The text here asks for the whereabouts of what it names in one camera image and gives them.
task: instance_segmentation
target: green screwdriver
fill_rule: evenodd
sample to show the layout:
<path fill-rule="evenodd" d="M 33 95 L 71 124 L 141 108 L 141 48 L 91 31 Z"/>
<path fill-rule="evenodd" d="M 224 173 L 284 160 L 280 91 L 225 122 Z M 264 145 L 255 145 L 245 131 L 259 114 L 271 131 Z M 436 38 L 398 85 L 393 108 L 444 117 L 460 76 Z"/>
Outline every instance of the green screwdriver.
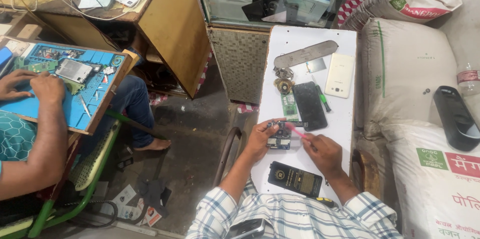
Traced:
<path fill-rule="evenodd" d="M 313 75 L 311 76 L 311 79 L 313 79 L 313 82 L 315 83 L 315 88 L 317 88 L 318 95 L 320 96 L 320 100 L 325 106 L 325 109 L 327 110 L 327 112 L 331 112 L 332 109 L 330 109 L 330 107 L 328 106 L 327 98 L 325 98 L 325 95 L 322 93 L 320 86 L 317 84 L 317 81 L 315 80 L 315 77 Z"/>

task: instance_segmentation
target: white table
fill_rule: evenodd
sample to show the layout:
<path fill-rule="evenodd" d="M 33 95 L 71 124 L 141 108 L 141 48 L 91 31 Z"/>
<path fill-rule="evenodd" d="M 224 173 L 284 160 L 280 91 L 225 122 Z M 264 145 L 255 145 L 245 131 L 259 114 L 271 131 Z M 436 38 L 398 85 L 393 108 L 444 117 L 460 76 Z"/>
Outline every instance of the white table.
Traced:
<path fill-rule="evenodd" d="M 266 60 L 265 75 L 263 77 L 263 85 L 261 91 L 260 110 L 258 122 L 263 122 L 272 118 L 283 117 L 283 108 L 280 100 L 280 92 L 273 85 L 275 76 L 274 59 L 304 47 L 315 45 L 327 40 L 333 40 L 338 44 L 336 53 L 350 55 L 356 57 L 357 54 L 357 33 L 353 31 L 343 30 L 329 30 L 329 29 L 315 29 L 315 28 L 301 28 L 289 26 L 274 26 L 270 31 L 270 38 L 268 43 L 268 54 Z M 315 80 L 320 85 L 322 92 L 325 93 L 325 83 L 328 74 L 328 67 L 330 65 L 330 58 L 332 56 L 324 57 L 327 69 L 310 74 L 307 70 L 306 64 L 299 64 L 291 67 L 294 72 L 293 81 L 296 84 L 312 81 L 311 75 L 315 76 Z M 327 102 L 332 109 L 327 113 L 323 107 L 328 126 L 327 128 L 312 131 L 314 135 L 323 134 L 332 138 L 335 142 L 340 144 L 343 148 L 342 168 L 347 174 L 350 174 L 350 160 L 351 160 L 351 142 L 353 129 L 353 105 L 354 105 L 354 80 L 352 78 L 350 95 L 347 99 L 332 95 L 325 95 Z M 268 150 L 267 155 L 255 164 L 251 172 L 251 178 L 259 193 L 269 194 L 297 194 L 282 187 L 277 187 L 268 183 L 268 174 L 270 173 L 270 164 L 273 161 L 281 162 L 296 168 L 303 169 L 313 174 L 319 174 L 323 177 L 321 172 L 315 167 L 315 164 L 310 159 L 308 154 L 301 145 L 300 137 L 296 133 L 292 133 L 290 150 Z M 340 204 L 338 197 L 334 193 L 332 187 L 326 185 L 323 180 L 320 197 L 333 199 Z"/>

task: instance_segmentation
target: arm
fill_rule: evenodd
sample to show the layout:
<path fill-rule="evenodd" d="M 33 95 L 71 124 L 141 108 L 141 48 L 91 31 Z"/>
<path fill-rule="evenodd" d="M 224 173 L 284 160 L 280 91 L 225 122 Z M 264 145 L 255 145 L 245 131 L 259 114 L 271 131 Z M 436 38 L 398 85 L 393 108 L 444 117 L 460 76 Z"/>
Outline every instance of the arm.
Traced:
<path fill-rule="evenodd" d="M 238 202 L 255 162 L 268 151 L 267 139 L 278 130 L 278 125 L 267 128 L 271 119 L 255 125 L 245 149 L 222 180 L 219 187 L 208 192 L 197 206 L 197 215 L 187 233 L 187 239 L 224 238 L 237 216 Z"/>
<path fill-rule="evenodd" d="M 360 193 L 343 171 L 342 147 L 323 135 L 306 136 L 308 139 L 302 139 L 303 148 L 335 191 L 343 211 L 381 238 L 401 238 L 395 229 L 397 213 L 374 195 Z"/>
<path fill-rule="evenodd" d="M 67 152 L 67 125 L 62 100 L 63 80 L 42 73 L 31 80 L 40 104 L 38 132 L 27 161 L 4 161 L 0 174 L 0 200 L 32 193 L 62 178 Z"/>

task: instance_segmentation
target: person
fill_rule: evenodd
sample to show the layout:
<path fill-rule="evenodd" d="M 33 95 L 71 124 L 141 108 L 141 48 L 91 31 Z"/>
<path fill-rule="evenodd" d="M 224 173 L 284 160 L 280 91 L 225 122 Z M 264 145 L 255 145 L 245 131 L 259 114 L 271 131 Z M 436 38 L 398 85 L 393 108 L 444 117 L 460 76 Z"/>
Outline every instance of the person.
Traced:
<path fill-rule="evenodd" d="M 30 82 L 33 94 L 18 92 L 15 86 L 21 82 Z M 22 97 L 38 99 L 38 123 L 0 111 L 0 200 L 52 186 L 60 181 L 65 168 L 68 148 L 62 107 L 65 97 L 63 79 L 47 71 L 37 74 L 27 70 L 15 70 L 0 79 L 0 105 L 2 101 Z M 147 86 L 138 77 L 128 75 L 122 80 L 109 108 L 116 112 L 125 109 L 130 119 L 149 128 L 154 126 Z M 79 150 L 80 159 L 88 156 L 114 121 L 105 115 L 93 136 L 84 137 Z M 154 138 L 133 127 L 131 132 L 136 150 L 163 150 L 171 144 L 169 140 Z"/>
<path fill-rule="evenodd" d="M 299 195 L 257 193 L 249 176 L 269 150 L 267 138 L 278 130 L 278 125 L 267 128 L 271 121 L 253 127 L 226 177 L 200 201 L 187 239 L 229 239 L 232 225 L 256 218 L 267 222 L 261 238 L 402 238 L 395 229 L 395 211 L 372 194 L 358 191 L 342 169 L 341 146 L 323 135 L 306 133 L 303 148 L 337 194 L 342 209 Z"/>

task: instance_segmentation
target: plaid shirt sleeve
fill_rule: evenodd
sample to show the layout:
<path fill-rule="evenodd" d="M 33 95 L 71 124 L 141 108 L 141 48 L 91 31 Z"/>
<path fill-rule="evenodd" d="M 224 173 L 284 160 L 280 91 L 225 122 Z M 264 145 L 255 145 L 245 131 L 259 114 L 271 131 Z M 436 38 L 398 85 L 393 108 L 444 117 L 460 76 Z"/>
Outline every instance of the plaid shirt sleeve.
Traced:
<path fill-rule="evenodd" d="M 395 229 L 397 213 L 368 192 L 347 201 L 343 211 L 382 239 L 402 238 Z"/>
<path fill-rule="evenodd" d="M 235 200 L 223 189 L 215 187 L 198 204 L 197 215 L 185 239 L 224 238 L 237 212 Z"/>

